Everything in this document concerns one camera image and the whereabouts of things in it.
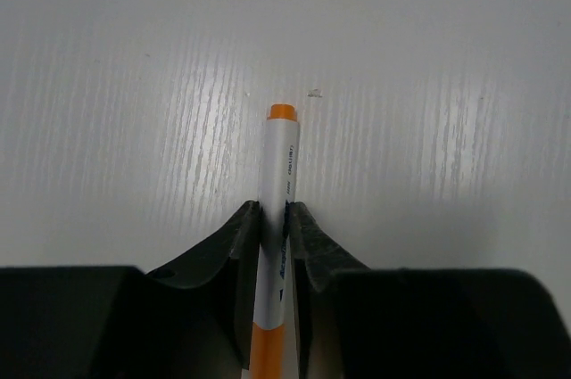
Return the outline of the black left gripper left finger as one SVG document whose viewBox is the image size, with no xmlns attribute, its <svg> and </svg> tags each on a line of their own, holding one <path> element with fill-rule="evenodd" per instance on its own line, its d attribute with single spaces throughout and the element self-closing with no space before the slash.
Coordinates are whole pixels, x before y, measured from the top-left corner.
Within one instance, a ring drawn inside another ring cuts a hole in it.
<svg viewBox="0 0 571 379">
<path fill-rule="evenodd" d="M 249 366 L 261 207 L 145 273 L 3 268 L 4 378 L 238 378 Z"/>
</svg>

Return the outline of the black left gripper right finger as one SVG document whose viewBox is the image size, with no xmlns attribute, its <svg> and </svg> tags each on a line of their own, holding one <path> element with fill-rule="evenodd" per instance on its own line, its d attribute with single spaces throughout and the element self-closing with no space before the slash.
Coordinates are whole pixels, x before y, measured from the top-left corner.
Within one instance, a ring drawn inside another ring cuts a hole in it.
<svg viewBox="0 0 571 379">
<path fill-rule="evenodd" d="M 302 378 L 567 378 L 570 334 L 534 276 L 373 269 L 290 209 Z"/>
</svg>

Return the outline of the orange capped white marker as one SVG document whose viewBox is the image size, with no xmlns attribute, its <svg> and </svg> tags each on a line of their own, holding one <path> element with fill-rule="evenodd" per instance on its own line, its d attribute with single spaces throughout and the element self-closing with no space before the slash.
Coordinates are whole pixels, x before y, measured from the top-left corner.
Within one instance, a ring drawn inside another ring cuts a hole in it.
<svg viewBox="0 0 571 379">
<path fill-rule="evenodd" d="M 269 108 L 262 144 L 261 241 L 252 320 L 252 378 L 279 378 L 285 331 L 289 207 L 294 202 L 300 125 L 295 108 Z"/>
</svg>

